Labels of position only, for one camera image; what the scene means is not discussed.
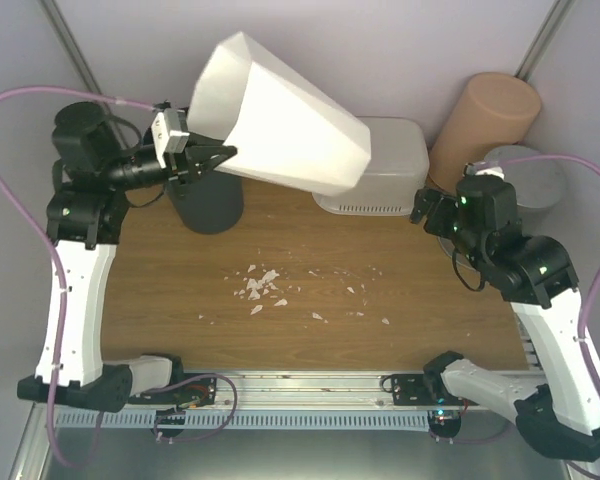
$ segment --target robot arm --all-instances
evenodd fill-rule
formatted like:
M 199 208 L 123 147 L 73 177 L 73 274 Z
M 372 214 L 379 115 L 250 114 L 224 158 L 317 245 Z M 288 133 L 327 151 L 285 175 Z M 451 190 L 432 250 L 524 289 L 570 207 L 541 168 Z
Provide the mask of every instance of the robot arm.
M 567 252 L 548 237 L 522 234 L 513 186 L 499 175 L 468 175 L 457 196 L 420 190 L 413 223 L 450 239 L 482 282 L 497 288 L 527 329 L 547 384 L 509 379 L 448 352 L 425 366 L 436 401 L 462 397 L 514 422 L 536 451 L 550 458 L 600 457 L 600 399 L 580 352 L 581 297 Z M 600 373 L 600 360 L 586 342 Z
M 109 269 L 129 208 L 124 192 L 169 182 L 182 187 L 236 154 L 234 147 L 187 131 L 184 112 L 158 112 L 151 131 L 155 145 L 121 150 L 109 118 L 96 104 L 69 105 L 56 117 L 52 140 L 70 182 L 57 185 L 47 206 L 47 234 L 56 244 L 67 279 L 57 403 L 116 412 L 129 396 L 181 380 L 179 359 L 143 355 L 103 364 L 102 307 Z M 18 397 L 46 400 L 58 341 L 60 288 L 54 275 L 47 335 L 35 374 L 18 383 Z

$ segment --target white plastic box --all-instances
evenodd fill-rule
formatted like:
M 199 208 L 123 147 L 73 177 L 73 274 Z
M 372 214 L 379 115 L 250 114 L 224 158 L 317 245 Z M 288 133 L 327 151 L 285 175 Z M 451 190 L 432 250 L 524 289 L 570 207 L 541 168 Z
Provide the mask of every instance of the white plastic box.
M 409 215 L 424 186 L 429 155 L 422 129 L 404 118 L 360 118 L 371 131 L 371 161 L 358 184 L 334 197 L 314 193 L 320 207 L 339 215 Z

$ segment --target gray floor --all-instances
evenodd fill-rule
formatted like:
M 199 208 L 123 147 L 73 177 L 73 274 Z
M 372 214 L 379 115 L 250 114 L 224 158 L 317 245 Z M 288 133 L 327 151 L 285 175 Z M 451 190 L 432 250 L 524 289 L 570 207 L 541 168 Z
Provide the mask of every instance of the gray floor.
M 466 417 L 462 437 L 501 429 L 492 414 Z M 79 460 L 91 432 L 60 441 Z M 49 462 L 46 479 L 538 479 L 562 480 L 562 464 L 533 452 L 514 432 L 486 446 L 436 444 L 416 432 L 226 431 L 205 442 L 156 445 L 149 431 L 105 430 L 95 462 L 75 471 Z

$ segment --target brown wood surface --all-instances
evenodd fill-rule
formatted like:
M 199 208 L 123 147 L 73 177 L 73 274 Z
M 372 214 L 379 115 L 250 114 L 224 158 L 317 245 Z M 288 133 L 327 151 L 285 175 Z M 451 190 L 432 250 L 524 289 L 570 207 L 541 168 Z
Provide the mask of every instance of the brown wood surface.
M 244 190 L 243 217 L 219 235 L 187 230 L 166 198 L 129 212 L 105 300 L 106 359 L 168 352 L 190 368 L 411 370 L 453 349 L 526 369 L 508 304 L 493 289 L 465 290 L 421 226 L 329 214 L 308 193 L 256 181 Z M 234 295 L 271 269 L 280 290 Z

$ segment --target black trash can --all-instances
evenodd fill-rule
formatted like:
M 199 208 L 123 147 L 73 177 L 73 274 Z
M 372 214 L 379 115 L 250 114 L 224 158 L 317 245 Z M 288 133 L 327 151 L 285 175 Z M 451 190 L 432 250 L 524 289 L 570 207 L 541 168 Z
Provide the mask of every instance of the black trash can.
M 151 129 L 145 132 L 143 145 L 153 145 Z M 167 196 L 182 223 L 197 233 L 222 233 L 233 227 L 244 210 L 242 177 L 223 172 L 209 172 L 177 196 L 167 184 Z

